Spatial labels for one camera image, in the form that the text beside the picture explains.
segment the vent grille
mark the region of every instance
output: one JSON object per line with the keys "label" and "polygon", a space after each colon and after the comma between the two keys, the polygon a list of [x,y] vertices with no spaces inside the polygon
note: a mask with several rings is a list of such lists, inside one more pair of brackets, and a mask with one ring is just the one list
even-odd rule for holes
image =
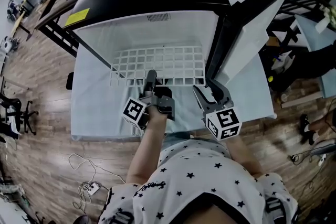
{"label": "vent grille", "polygon": [[164,22],[170,20],[170,16],[168,13],[153,14],[153,15],[147,15],[147,19],[150,22]]}

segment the wooden floor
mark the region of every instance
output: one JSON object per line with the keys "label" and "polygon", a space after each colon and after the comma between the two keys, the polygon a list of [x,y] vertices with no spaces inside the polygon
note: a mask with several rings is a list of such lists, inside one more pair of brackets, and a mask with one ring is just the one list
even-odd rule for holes
{"label": "wooden floor", "polygon": [[[25,40],[26,33],[20,30],[18,36]],[[37,135],[22,135],[17,141],[17,149],[13,141],[8,141],[11,145],[8,148],[1,144],[1,160],[8,175],[16,183],[22,184],[32,211],[38,211],[47,223],[50,220],[73,223],[82,214],[72,203],[79,201],[78,186],[89,181],[94,171],[88,163],[73,171],[68,163],[70,154],[80,154],[125,178],[139,145],[139,142],[96,143],[71,140],[71,91],[66,90],[65,85],[74,65],[75,59],[71,55],[40,32],[34,32],[33,37],[28,42],[22,42],[10,56],[4,70],[8,78],[30,87],[29,91],[23,92],[11,86],[5,89],[5,94],[21,98],[24,105],[26,100],[33,100],[32,109],[38,110],[39,116],[35,118]],[[314,80],[298,81],[291,88],[291,98],[294,98],[318,90],[318,85]],[[314,179],[313,187],[309,189],[307,182],[319,171],[318,158],[314,157],[311,163],[307,158],[300,166],[295,166],[289,161],[288,155],[309,148],[308,145],[300,144],[298,120],[301,113],[308,113],[311,119],[317,119],[326,113],[330,101],[320,99],[288,109],[280,109],[275,103],[275,112],[278,114],[276,120],[261,119],[244,123],[241,131],[243,140],[264,169],[279,173],[287,188],[299,199],[302,209],[300,220],[322,198],[328,197],[330,191],[336,189],[335,162],[333,156],[328,156],[327,162]],[[335,135],[329,131],[323,138],[326,137]],[[73,163],[78,165],[80,160],[74,158]],[[99,169],[95,180],[108,188],[121,183],[116,177]],[[106,194],[106,190],[100,189],[94,195],[92,203],[86,207],[86,213],[91,216],[93,223],[100,214]]]}

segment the office chair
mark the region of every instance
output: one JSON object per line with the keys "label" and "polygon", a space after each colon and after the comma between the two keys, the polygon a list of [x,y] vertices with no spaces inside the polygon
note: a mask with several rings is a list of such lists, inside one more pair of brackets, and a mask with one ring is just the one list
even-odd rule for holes
{"label": "office chair", "polygon": [[21,124],[24,124],[24,131],[25,133],[28,133],[27,131],[27,127],[29,128],[30,132],[33,135],[36,135],[36,132],[33,132],[32,127],[29,123],[29,118],[33,115],[36,114],[38,115],[38,111],[32,111],[29,112],[29,104],[32,104],[32,101],[28,101],[27,105],[26,105],[26,110],[25,111],[21,111],[21,106],[22,103],[19,99],[14,98],[14,99],[10,99],[5,97],[3,94],[0,93],[0,99],[2,99],[1,105],[6,108],[9,109],[11,106],[14,107],[15,112],[7,112],[6,117],[9,116],[14,116],[15,117],[15,125],[16,125],[16,129],[17,131],[20,131],[20,127]]}

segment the power strip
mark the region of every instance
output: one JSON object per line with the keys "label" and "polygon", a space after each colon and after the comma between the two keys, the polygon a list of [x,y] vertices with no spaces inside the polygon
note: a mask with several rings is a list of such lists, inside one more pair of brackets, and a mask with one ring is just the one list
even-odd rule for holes
{"label": "power strip", "polygon": [[99,189],[100,187],[98,186],[98,184],[96,184],[96,183],[92,183],[92,184],[90,185],[90,188],[91,188],[91,190],[88,191],[88,194],[89,194],[90,196],[92,196],[93,194],[95,194],[95,193],[98,191],[98,189]]}

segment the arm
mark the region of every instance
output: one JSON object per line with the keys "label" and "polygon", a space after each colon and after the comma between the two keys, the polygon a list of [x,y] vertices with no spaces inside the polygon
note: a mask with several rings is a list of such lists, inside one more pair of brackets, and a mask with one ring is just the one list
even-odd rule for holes
{"label": "arm", "polygon": [[150,106],[150,120],[138,150],[131,162],[126,183],[144,184],[157,169],[166,129],[167,116]]}
{"label": "arm", "polygon": [[230,155],[234,161],[241,164],[255,178],[263,174],[260,162],[241,140],[240,136],[234,136],[225,141]]}

